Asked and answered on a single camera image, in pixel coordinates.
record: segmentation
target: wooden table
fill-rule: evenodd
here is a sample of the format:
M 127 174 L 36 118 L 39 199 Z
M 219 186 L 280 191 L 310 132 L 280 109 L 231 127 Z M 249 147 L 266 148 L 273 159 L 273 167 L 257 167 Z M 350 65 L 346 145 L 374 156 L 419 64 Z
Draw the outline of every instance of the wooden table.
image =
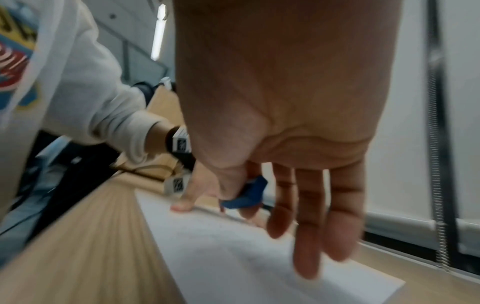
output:
M 0 272 L 2 304 L 184 303 L 123 174 L 80 202 Z M 406 281 L 389 303 L 478 303 L 480 285 L 361 246 L 354 260 Z

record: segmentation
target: person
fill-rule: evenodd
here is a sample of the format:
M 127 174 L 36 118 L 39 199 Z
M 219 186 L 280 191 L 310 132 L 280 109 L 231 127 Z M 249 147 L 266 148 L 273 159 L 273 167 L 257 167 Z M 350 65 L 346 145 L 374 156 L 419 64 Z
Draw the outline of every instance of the person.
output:
M 166 119 L 121 83 L 112 54 L 76 0 L 0 0 L 0 221 L 40 129 L 107 142 L 134 163 L 165 153 Z
M 365 153 L 389 91 L 401 4 L 174 1 L 177 92 L 202 169 L 172 209 L 189 211 L 204 193 L 232 199 L 272 162 L 266 229 L 278 238 L 296 219 L 297 272 L 316 277 L 322 252 L 347 259 L 363 231 Z

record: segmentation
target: white paper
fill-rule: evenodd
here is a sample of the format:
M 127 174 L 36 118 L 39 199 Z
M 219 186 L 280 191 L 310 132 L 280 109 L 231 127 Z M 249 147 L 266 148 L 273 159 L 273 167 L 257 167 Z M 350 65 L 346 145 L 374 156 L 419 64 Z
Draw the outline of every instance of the white paper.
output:
M 173 213 L 173 199 L 135 193 L 187 303 L 382 304 L 404 284 L 359 263 L 336 263 L 326 256 L 321 279 L 304 280 L 292 266 L 291 235 L 273 240 L 239 218 L 204 209 Z

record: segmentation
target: printed graphic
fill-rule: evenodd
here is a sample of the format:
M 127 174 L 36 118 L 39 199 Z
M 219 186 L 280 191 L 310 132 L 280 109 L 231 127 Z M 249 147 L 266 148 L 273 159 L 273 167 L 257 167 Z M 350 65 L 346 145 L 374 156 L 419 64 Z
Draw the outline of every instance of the printed graphic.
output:
M 28 7 L 16 1 L 0 0 L 0 110 L 8 105 L 30 62 L 37 29 L 37 18 Z M 38 99 L 35 84 L 20 106 L 29 106 Z

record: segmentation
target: white hoodie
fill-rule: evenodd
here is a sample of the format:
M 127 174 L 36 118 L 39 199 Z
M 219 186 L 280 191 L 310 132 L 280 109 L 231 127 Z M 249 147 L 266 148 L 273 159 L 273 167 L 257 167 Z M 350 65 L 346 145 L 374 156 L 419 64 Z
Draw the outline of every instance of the white hoodie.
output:
M 161 118 L 121 83 L 97 37 L 80 0 L 0 0 L 0 221 L 39 129 L 149 157 L 145 137 Z

